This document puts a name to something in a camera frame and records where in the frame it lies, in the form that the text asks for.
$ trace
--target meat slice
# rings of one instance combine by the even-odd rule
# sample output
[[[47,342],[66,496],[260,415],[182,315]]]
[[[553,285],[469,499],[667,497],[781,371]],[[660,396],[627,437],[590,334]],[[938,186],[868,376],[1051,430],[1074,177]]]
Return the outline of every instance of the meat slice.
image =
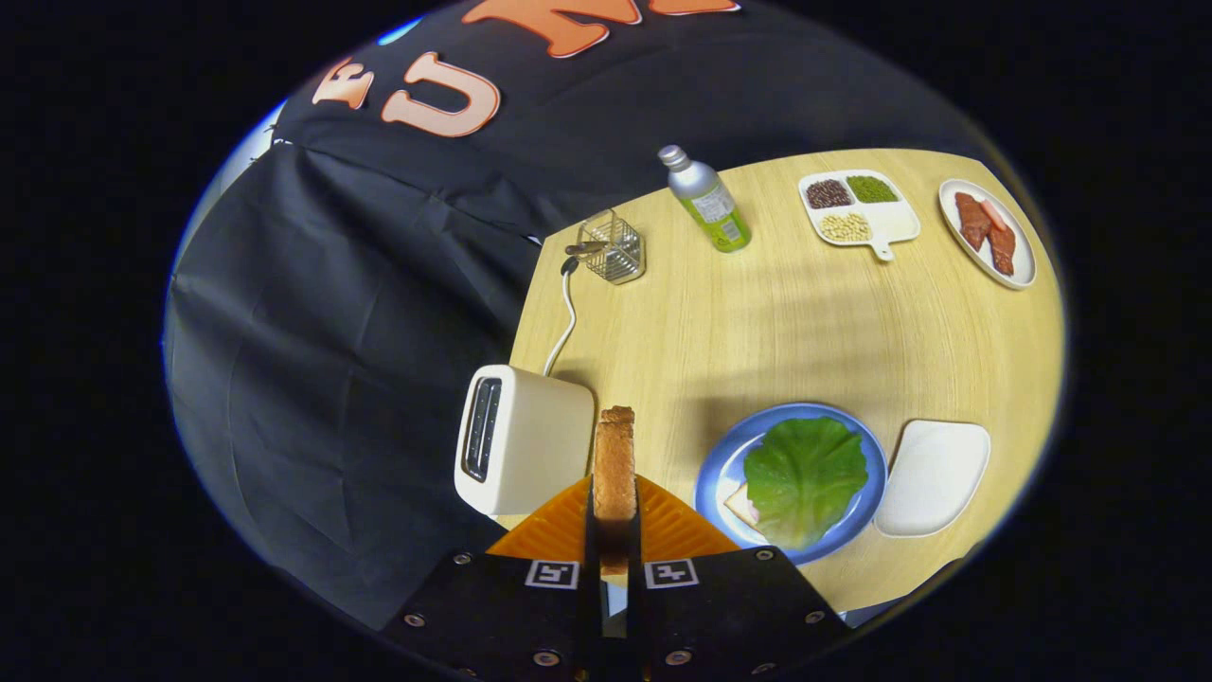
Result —
[[[955,207],[960,211],[960,234],[979,251],[985,235],[993,228],[993,220],[985,214],[981,204],[966,191],[955,193]]]
[[[1014,274],[1014,230],[994,228],[989,230],[989,246],[993,247],[993,267],[1002,274]]]

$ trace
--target table surface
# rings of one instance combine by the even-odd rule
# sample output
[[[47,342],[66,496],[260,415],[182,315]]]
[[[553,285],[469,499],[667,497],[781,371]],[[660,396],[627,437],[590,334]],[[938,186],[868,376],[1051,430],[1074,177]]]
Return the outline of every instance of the table surface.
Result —
[[[813,231],[796,183],[846,168],[888,176],[921,219],[916,239],[892,243],[894,260],[880,262],[869,246],[833,246]],[[578,321],[551,376],[589,388],[599,409],[634,408],[638,474],[687,504],[711,447],[772,406],[819,402],[854,415],[893,470],[910,420],[984,426],[989,465],[950,527],[893,539],[868,525],[837,552],[800,567],[835,611],[903,597],[996,528],[1047,443],[1064,371],[1064,313],[1048,254],[1001,182],[964,156],[857,149],[720,174],[753,241],[716,251],[668,189],[617,206],[645,237],[647,271],[613,285],[577,270]],[[1002,286],[949,234],[938,187],[953,177],[988,189],[1013,212],[1035,252],[1029,287]],[[573,225],[543,245],[513,367],[542,373],[567,326],[559,268],[576,234]],[[513,528],[522,518],[498,521]]]

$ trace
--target green lettuce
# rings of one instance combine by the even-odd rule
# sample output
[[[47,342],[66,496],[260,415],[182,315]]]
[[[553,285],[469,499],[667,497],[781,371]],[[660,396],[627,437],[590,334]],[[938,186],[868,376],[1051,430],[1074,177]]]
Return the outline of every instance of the green lettuce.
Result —
[[[837,420],[790,419],[776,424],[745,457],[749,502],[770,544],[802,551],[841,521],[867,485],[858,445],[858,435]]]

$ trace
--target toaster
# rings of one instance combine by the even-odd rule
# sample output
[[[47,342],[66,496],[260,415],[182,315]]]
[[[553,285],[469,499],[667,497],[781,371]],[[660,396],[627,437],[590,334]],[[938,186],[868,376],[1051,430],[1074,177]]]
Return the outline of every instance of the toaster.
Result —
[[[520,371],[476,371],[463,405],[454,489],[485,515],[525,515],[587,476],[594,397]]]

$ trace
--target wire basket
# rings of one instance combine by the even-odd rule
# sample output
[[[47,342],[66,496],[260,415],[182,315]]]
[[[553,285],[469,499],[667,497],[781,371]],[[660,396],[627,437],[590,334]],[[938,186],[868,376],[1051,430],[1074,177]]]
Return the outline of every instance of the wire basket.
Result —
[[[577,240],[582,245],[602,243],[600,248],[577,258],[606,281],[623,283],[644,274],[644,236],[618,217],[614,208],[606,208],[582,222]]]

